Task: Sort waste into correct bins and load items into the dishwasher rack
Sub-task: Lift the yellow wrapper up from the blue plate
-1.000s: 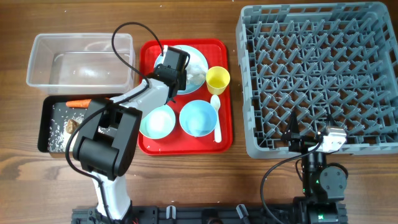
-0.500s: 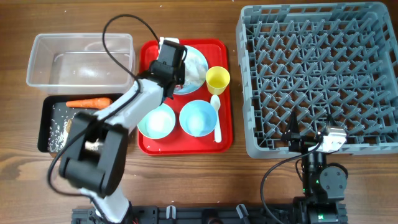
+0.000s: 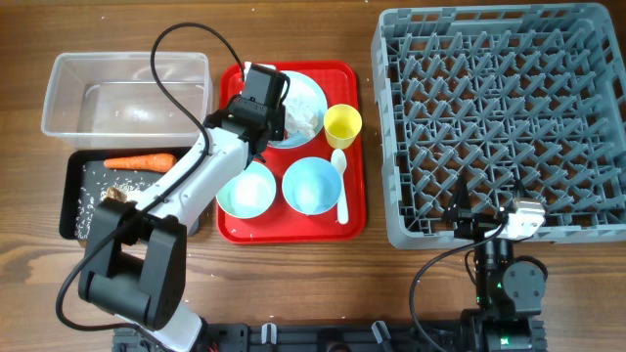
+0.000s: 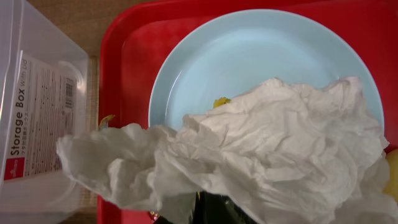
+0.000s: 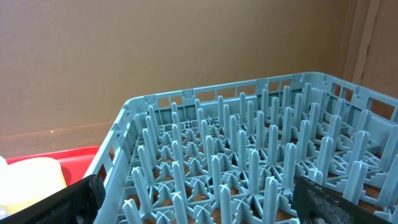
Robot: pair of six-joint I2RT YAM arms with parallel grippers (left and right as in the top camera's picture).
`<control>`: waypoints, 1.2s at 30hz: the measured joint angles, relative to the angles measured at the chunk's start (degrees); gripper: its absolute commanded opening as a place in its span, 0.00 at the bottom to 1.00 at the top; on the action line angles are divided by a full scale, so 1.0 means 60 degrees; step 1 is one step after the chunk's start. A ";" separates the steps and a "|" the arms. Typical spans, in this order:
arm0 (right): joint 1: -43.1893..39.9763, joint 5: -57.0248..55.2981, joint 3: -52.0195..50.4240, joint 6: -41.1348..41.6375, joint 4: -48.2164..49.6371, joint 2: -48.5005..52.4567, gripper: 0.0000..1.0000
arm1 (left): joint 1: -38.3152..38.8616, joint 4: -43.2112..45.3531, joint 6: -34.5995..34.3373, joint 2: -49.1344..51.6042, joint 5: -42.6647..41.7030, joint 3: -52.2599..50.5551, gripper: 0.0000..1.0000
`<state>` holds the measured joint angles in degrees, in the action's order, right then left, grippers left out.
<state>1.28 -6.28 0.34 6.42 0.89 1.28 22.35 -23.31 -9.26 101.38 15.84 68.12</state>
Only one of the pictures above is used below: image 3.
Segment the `white tissue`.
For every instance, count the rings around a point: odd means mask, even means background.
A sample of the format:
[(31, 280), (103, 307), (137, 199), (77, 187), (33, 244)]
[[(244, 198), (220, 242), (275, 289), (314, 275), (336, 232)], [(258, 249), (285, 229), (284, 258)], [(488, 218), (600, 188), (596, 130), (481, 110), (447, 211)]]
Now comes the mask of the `white tissue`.
[(317, 99), (303, 93), (289, 92), (284, 105), (286, 108), (285, 127), (288, 136), (302, 136), (312, 139), (316, 135), (318, 116)]

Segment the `yellow plastic cup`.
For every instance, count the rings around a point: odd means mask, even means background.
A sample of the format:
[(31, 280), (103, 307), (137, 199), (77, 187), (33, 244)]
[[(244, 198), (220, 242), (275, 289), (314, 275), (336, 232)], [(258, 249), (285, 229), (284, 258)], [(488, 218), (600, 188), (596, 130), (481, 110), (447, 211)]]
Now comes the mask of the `yellow plastic cup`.
[(360, 112), (351, 105), (334, 105), (324, 115), (326, 139), (333, 149), (347, 149), (361, 132), (362, 126)]

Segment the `green bowl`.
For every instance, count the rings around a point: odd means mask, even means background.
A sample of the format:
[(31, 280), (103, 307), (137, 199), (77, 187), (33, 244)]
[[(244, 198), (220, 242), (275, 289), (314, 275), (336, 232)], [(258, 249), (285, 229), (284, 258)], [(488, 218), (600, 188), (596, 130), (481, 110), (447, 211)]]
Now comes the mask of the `green bowl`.
[(216, 200), (228, 215), (250, 219), (267, 211), (276, 193), (277, 184), (272, 172), (264, 164), (254, 161), (218, 192)]

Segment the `orange carrot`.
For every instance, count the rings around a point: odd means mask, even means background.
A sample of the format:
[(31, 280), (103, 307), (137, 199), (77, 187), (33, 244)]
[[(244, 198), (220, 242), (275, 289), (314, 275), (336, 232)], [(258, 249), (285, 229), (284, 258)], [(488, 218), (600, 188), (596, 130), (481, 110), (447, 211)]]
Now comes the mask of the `orange carrot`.
[(104, 166), (109, 169), (144, 170), (166, 173), (177, 163), (173, 154), (144, 154), (127, 157), (109, 158)]

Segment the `brown food scrap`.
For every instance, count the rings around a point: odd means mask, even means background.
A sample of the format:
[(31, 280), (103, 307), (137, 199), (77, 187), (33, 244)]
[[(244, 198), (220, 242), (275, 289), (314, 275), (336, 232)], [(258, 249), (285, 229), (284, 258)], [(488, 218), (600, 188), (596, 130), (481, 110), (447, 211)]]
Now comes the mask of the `brown food scrap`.
[(123, 191), (120, 191), (119, 189), (115, 187), (107, 188), (106, 197), (112, 198), (121, 202), (126, 202), (127, 200), (127, 195)]

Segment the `white rice pile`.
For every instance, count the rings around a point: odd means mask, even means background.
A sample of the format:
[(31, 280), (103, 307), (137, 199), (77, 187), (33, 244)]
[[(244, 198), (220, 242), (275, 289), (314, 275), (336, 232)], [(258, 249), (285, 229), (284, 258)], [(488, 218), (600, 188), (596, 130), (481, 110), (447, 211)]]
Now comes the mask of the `white rice pile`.
[(160, 177), (151, 171), (109, 169), (101, 160), (88, 161), (81, 169), (78, 185), (77, 215), (74, 235), (86, 240), (91, 230), (95, 208), (106, 197), (107, 188), (115, 187), (127, 195), (126, 201), (137, 201), (141, 193)]

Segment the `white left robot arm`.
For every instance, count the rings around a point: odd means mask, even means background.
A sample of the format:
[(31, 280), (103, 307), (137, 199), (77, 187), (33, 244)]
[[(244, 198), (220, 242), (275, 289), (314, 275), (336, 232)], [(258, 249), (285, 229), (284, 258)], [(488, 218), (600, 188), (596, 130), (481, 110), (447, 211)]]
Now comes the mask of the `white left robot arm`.
[(205, 322), (183, 303), (191, 226), (233, 178), (285, 135), (284, 106), (242, 98), (210, 114), (192, 148), (136, 200), (95, 209), (78, 295), (170, 351), (192, 351)]

